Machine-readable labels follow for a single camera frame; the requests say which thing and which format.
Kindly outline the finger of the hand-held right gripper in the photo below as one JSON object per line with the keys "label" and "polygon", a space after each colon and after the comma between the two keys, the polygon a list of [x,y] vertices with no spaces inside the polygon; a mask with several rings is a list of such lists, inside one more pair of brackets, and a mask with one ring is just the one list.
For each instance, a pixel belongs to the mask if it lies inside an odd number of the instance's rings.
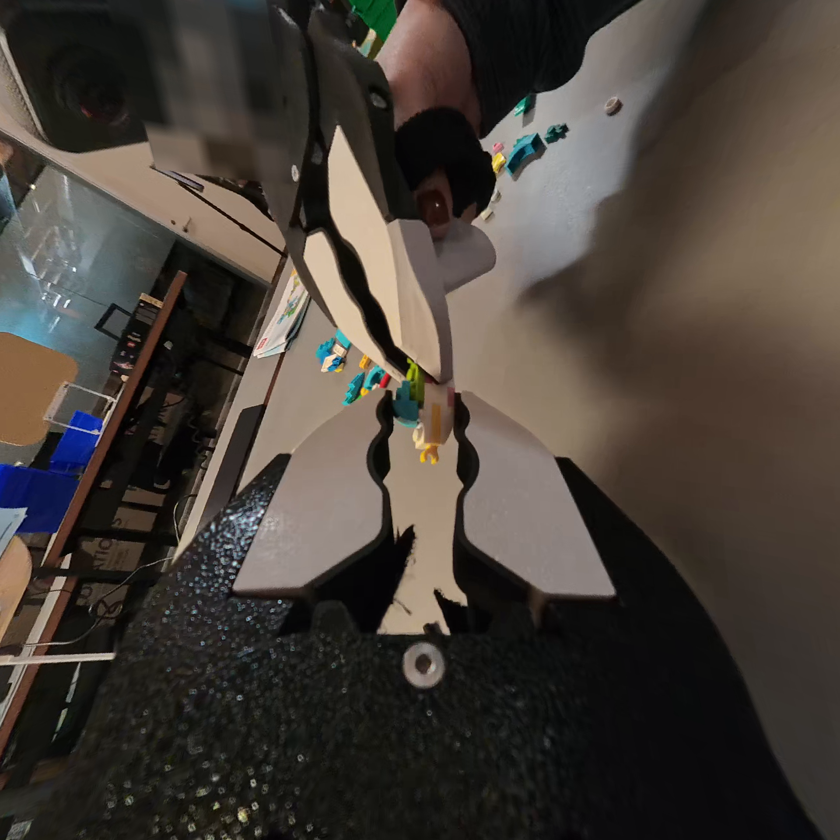
{"label": "finger of the hand-held right gripper", "polygon": [[385,225],[373,240],[360,257],[320,229],[307,237],[303,262],[335,326],[387,373],[403,378],[408,360],[392,226]]}
{"label": "finger of the hand-held right gripper", "polygon": [[387,222],[345,132],[337,127],[328,156],[329,212],[338,240],[360,257],[385,225],[392,241],[402,312],[402,347],[438,383],[453,376],[452,339],[445,294],[435,277],[436,254],[425,223],[395,218]]}

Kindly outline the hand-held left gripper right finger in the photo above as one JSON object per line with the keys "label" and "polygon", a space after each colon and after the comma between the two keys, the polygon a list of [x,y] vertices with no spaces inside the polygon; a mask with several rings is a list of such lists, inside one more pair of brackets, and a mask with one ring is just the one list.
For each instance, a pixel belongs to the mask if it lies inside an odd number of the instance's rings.
{"label": "hand-held left gripper right finger", "polygon": [[539,601],[611,600],[615,586],[550,450],[473,392],[455,420],[455,547],[490,580]]}

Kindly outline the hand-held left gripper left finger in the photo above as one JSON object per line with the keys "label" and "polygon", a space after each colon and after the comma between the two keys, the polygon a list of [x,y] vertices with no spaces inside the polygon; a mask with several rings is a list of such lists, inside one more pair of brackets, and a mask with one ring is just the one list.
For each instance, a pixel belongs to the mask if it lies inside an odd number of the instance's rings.
{"label": "hand-held left gripper left finger", "polygon": [[234,582],[237,595],[313,592],[393,535],[392,393],[376,389],[290,455]]}

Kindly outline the small multicoloured lego build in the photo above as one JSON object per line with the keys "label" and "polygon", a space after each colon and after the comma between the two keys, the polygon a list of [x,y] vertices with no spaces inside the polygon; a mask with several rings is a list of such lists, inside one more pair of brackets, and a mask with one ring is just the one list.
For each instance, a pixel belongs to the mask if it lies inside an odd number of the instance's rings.
{"label": "small multicoloured lego build", "polygon": [[455,389],[437,383],[409,360],[405,379],[392,395],[392,410],[395,421],[412,432],[420,462],[437,464],[455,425]]}

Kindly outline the person's right forearm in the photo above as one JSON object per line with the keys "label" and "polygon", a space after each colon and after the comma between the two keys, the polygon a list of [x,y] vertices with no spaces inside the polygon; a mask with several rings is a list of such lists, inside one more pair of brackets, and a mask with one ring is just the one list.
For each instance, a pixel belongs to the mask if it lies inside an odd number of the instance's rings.
{"label": "person's right forearm", "polygon": [[484,139],[520,100],[580,70],[591,37],[636,1],[443,1],[469,52]]}

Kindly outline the lego instruction booklet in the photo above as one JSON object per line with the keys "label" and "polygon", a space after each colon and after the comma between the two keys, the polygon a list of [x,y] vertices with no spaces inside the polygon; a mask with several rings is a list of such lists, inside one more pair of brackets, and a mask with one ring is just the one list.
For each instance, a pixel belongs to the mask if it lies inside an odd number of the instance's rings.
{"label": "lego instruction booklet", "polygon": [[308,311],[311,296],[296,269],[288,278],[274,313],[267,320],[252,353],[253,359],[265,359],[285,353],[294,341]]}

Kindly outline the scatter of loose lego pieces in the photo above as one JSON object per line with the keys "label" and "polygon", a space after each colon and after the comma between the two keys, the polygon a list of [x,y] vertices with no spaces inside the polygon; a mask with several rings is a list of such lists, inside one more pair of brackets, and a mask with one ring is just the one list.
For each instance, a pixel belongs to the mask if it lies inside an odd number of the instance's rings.
{"label": "scatter of loose lego pieces", "polygon": [[[499,173],[517,176],[543,155],[545,142],[538,133],[525,134],[509,150],[489,154],[472,135],[466,120],[446,108],[422,112],[397,130],[389,123],[389,113],[373,108],[373,116],[367,128],[337,124],[334,132],[337,127],[345,132],[385,220],[416,219],[425,223],[437,258],[435,277],[448,310],[448,295],[490,272],[497,261],[486,233],[465,220],[463,213],[475,207],[478,217],[491,215],[497,202]],[[334,244],[339,243],[329,212],[328,156],[329,152],[319,169],[324,176],[325,208],[311,210],[303,251],[307,237],[320,229],[329,233]],[[305,267],[303,251],[301,262]],[[306,270],[311,288],[317,291]],[[453,352],[449,311],[448,319]],[[396,382],[405,379],[387,373],[367,354],[363,356],[370,367],[379,369],[382,378]]]}

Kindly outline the person's right hand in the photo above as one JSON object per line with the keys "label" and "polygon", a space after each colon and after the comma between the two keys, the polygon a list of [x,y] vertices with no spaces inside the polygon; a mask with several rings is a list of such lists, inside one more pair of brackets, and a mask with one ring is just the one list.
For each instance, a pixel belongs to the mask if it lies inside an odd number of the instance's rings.
{"label": "person's right hand", "polygon": [[440,2],[405,2],[376,60],[388,81],[396,130],[422,112],[448,109],[478,136],[480,104],[469,49]]}

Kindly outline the green plastic bin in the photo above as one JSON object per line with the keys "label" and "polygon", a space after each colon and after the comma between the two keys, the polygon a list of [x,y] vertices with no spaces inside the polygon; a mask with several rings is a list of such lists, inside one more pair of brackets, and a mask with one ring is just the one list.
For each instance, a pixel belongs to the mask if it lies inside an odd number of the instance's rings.
{"label": "green plastic bin", "polygon": [[386,41],[397,18],[396,1],[349,1],[353,11],[376,36]]}

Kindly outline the black desk divider strip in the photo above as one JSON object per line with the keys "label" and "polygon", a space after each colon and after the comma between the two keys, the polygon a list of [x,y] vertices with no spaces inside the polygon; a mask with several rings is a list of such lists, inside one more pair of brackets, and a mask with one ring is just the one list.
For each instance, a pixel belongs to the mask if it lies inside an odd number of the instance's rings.
{"label": "black desk divider strip", "polygon": [[265,411],[266,405],[258,404],[239,413],[206,501],[202,525],[225,509],[237,495]]}

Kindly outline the black tripod stand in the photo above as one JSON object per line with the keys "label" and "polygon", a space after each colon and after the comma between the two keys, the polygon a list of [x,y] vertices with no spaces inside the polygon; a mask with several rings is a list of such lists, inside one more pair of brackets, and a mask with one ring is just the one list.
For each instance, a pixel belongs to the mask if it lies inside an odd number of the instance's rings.
{"label": "black tripod stand", "polygon": [[236,217],[232,216],[231,214],[229,214],[225,210],[223,210],[223,208],[219,207],[218,205],[216,205],[212,201],[205,198],[205,196],[203,194],[204,186],[200,185],[198,183],[198,181],[194,180],[193,178],[187,177],[186,175],[180,174],[180,173],[174,173],[172,171],[160,170],[154,164],[151,166],[151,169],[154,172],[157,172],[159,175],[163,175],[163,176],[168,177],[171,180],[173,180],[175,183],[178,184],[178,186],[181,187],[181,189],[183,189],[184,191],[186,191],[187,193],[192,195],[201,204],[205,205],[206,207],[209,207],[217,215],[219,215],[220,217],[227,220],[229,223],[236,226],[239,230],[241,230],[242,232],[247,234],[249,237],[252,237],[252,239],[258,241],[263,246],[272,250],[278,256],[281,256],[281,257],[287,257],[288,256],[288,253],[285,249],[279,248],[276,245],[274,245],[272,242],[270,242],[268,239],[265,239],[265,238],[261,237],[252,228],[243,224]]}

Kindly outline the dark box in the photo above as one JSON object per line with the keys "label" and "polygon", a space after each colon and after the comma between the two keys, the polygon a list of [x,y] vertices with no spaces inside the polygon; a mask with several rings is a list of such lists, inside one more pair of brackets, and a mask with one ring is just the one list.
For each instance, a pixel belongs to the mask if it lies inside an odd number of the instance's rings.
{"label": "dark box", "polygon": [[158,319],[163,301],[146,293],[141,293],[134,310],[128,311],[117,304],[111,304],[105,312],[104,321],[120,312],[128,321],[117,339],[117,347],[112,354],[109,371],[113,375],[128,376],[134,369],[141,351],[146,344],[151,329]]}

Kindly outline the wooden side desk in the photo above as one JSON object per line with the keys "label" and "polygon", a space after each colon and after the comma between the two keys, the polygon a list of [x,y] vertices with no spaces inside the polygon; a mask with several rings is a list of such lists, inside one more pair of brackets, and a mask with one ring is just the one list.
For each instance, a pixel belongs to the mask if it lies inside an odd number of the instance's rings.
{"label": "wooden side desk", "polygon": [[168,321],[172,317],[176,303],[182,294],[188,275],[183,270],[178,271],[165,293],[162,306],[154,323],[150,327],[148,338],[140,352],[139,359],[133,368],[129,379],[125,382],[122,392],[112,410],[108,422],[104,425],[98,445],[91,460],[79,479],[77,490],[68,507],[58,531],[51,539],[45,558],[38,572],[46,572],[48,580],[58,580],[59,589],[48,591],[38,612],[32,631],[24,645],[27,655],[46,654],[61,617],[67,608],[76,579],[63,566],[64,558],[70,551],[70,539],[76,535],[81,527],[81,517],[92,492],[98,488],[100,473],[106,458],[116,453],[116,439],[121,432],[124,418],[128,411],[138,405],[150,373],[154,370],[159,356],[162,354],[161,343]]}

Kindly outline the blue storage bins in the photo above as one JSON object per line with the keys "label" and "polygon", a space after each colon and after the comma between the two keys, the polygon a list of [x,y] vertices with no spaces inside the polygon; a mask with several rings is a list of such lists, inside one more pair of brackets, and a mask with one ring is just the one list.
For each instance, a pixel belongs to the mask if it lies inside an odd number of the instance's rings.
{"label": "blue storage bins", "polygon": [[99,417],[74,412],[46,468],[1,466],[2,525],[16,534],[54,533],[65,517],[103,428]]}

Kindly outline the tan rounded board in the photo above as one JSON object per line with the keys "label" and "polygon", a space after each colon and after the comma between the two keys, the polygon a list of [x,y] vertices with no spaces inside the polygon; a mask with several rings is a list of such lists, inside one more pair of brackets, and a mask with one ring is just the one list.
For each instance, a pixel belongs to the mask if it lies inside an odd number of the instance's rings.
{"label": "tan rounded board", "polygon": [[78,364],[65,353],[1,333],[1,442],[36,445],[47,435],[45,415],[59,388],[76,380]]}

